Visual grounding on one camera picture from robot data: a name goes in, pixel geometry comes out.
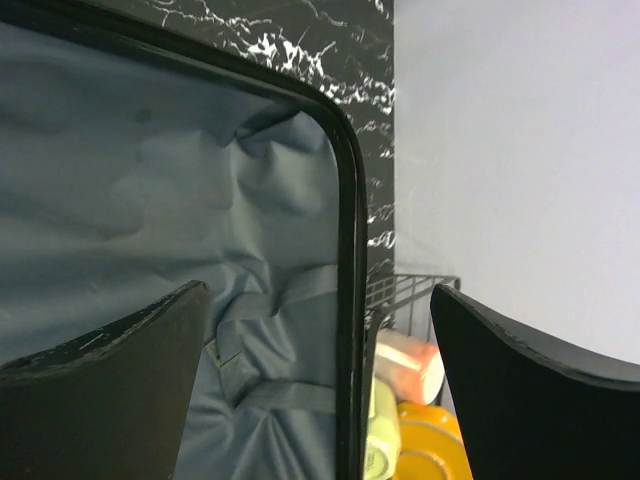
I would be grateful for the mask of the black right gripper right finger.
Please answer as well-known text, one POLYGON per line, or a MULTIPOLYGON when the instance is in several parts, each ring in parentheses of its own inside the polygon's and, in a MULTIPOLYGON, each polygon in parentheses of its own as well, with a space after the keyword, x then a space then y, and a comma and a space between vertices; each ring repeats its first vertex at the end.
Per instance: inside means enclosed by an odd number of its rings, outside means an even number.
POLYGON ((636 479, 639 367, 448 286, 430 301, 476 479, 636 479))

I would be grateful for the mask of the black white space suitcase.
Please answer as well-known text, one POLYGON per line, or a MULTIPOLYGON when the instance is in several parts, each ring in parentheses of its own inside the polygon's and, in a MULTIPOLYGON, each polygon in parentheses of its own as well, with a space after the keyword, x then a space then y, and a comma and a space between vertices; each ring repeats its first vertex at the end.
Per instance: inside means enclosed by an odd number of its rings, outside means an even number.
POLYGON ((198 281, 170 479, 359 479, 365 185, 313 87, 84 1, 1 5, 1 367, 198 281))

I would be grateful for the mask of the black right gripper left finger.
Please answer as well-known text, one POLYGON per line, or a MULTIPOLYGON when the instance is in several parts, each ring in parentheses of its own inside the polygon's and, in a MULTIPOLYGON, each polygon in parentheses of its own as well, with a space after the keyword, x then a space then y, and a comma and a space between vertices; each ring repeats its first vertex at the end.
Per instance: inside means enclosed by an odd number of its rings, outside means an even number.
POLYGON ((191 281, 3 364, 2 478, 172 478, 211 302, 191 281))

